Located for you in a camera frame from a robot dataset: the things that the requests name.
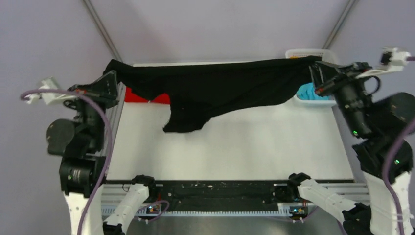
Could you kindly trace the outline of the black t shirt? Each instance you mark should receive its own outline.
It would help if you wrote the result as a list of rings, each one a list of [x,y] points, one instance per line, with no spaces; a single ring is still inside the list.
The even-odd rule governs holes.
[[[116,71],[118,82],[144,98],[168,94],[171,115],[163,131],[189,133],[219,115],[285,103],[300,86],[311,82],[309,66],[319,60],[307,56],[157,67],[134,67],[111,60],[105,72]]]

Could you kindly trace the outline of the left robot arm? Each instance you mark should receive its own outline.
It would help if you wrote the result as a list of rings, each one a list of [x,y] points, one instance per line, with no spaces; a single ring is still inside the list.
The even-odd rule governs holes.
[[[138,175],[115,211],[102,219],[101,195],[105,172],[109,165],[106,156],[98,156],[103,149],[108,121],[103,117],[107,109],[118,104],[118,82],[114,70],[93,83],[74,85],[71,97],[63,105],[77,112],[73,120],[57,119],[47,129],[47,151],[62,158],[59,176],[61,190],[68,205],[71,232],[74,235],[124,235],[135,214],[144,202],[157,196],[155,180]]]

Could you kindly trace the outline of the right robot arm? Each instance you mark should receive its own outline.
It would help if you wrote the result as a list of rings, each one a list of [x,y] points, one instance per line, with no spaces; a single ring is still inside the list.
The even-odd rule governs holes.
[[[351,134],[362,140],[353,146],[369,191],[369,204],[347,199],[304,173],[289,176],[287,196],[309,201],[333,216],[349,235],[412,235],[409,184],[413,150],[405,137],[415,131],[415,98],[406,92],[377,102],[365,82],[380,72],[367,63],[310,66],[319,96],[332,96]]]

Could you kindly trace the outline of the red folded t shirt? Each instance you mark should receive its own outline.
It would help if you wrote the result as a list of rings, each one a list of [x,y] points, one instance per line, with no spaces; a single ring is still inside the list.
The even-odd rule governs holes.
[[[124,101],[129,103],[158,103],[166,105],[171,104],[170,96],[168,94],[160,94],[156,97],[148,99],[133,93],[131,88],[126,88]]]

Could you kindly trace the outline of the white plastic laundry basket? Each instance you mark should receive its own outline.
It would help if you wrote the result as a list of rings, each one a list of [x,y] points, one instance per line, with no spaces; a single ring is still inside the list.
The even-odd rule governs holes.
[[[339,62],[337,55],[334,52],[327,49],[290,49],[287,50],[285,53],[286,58],[298,58],[307,56],[317,56],[320,57],[322,61],[329,62],[332,64],[337,64]],[[295,104],[299,106],[311,108],[331,108],[336,105],[336,101],[331,97],[330,100],[300,100],[295,94],[292,100]]]

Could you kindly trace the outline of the light blue t shirt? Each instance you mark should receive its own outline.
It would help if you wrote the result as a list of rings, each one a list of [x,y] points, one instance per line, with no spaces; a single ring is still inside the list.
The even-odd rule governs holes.
[[[307,83],[300,86],[296,96],[300,100],[330,100],[330,97],[328,96],[318,96],[315,93],[315,87],[313,83]]]

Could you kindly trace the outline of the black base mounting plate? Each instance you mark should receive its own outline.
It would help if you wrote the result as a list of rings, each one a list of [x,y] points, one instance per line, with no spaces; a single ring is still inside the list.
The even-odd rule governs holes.
[[[156,180],[145,203],[165,200],[168,212],[271,212],[279,203],[304,200],[287,180],[179,181]]]

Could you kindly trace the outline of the aluminium frame rail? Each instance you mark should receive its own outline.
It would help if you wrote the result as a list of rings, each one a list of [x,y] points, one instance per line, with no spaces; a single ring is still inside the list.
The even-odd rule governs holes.
[[[322,186],[352,201],[369,204],[369,191],[365,184],[358,183],[322,183]],[[107,219],[125,197],[131,180],[104,180],[104,188],[101,195],[101,214],[102,219]],[[279,203],[277,211],[256,211],[256,212],[197,212],[197,211],[174,211],[168,212],[169,202],[165,200],[154,203],[143,203],[135,217],[145,218],[149,222],[157,220],[160,216],[280,216],[288,217],[293,221],[303,221],[309,216],[308,207],[315,204],[304,200],[300,203]]]

